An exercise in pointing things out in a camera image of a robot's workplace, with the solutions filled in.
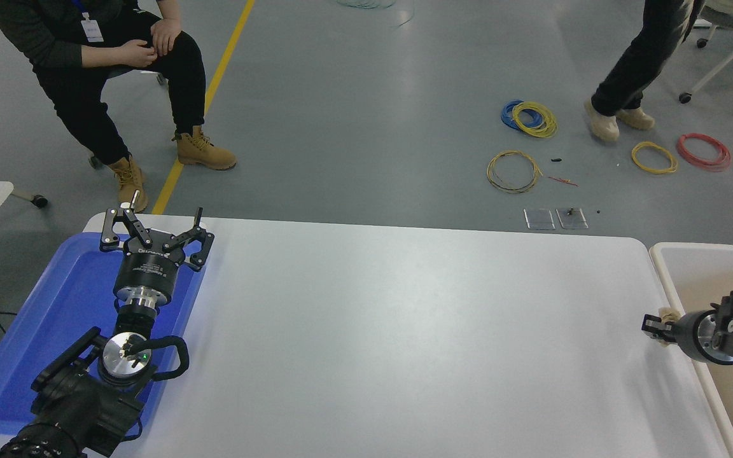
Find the seated person's right hand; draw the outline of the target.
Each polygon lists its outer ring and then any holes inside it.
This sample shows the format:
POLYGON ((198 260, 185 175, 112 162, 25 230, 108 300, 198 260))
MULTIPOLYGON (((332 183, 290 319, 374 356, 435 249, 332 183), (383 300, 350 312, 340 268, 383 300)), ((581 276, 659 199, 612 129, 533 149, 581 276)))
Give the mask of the seated person's right hand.
POLYGON ((115 61, 118 65, 145 69, 157 60, 157 51, 147 41, 134 39, 124 43, 115 50, 115 61))

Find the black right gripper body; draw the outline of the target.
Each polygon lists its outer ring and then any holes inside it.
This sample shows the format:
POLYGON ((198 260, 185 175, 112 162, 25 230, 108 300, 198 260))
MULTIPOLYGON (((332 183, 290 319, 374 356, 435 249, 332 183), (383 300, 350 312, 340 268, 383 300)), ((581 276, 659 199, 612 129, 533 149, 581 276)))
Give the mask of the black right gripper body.
POLYGON ((704 351, 699 341, 701 321, 704 311, 695 311, 681 316, 672 325, 672 336, 678 348, 694 361, 704 362, 704 351))

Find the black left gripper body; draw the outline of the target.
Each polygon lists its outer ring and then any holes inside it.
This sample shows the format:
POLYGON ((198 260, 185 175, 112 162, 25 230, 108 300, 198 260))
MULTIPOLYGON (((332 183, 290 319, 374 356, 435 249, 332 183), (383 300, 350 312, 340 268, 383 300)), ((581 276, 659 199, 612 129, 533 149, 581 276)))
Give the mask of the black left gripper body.
POLYGON ((124 257, 115 281, 115 296, 127 298, 131 291, 145 288, 155 291, 157 298, 170 298, 174 292, 183 249, 166 252, 174 235, 151 232, 151 247, 144 247, 139 237, 131 237, 123 246, 124 257))

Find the seated person's left hand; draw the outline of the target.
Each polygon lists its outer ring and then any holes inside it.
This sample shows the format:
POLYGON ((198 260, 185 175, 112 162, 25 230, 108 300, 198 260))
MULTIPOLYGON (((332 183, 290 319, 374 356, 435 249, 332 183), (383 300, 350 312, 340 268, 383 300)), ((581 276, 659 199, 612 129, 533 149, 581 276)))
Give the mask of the seated person's left hand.
POLYGON ((181 34, 180 18, 161 18, 151 29, 151 44, 157 56, 165 56, 174 49, 174 42, 181 34))

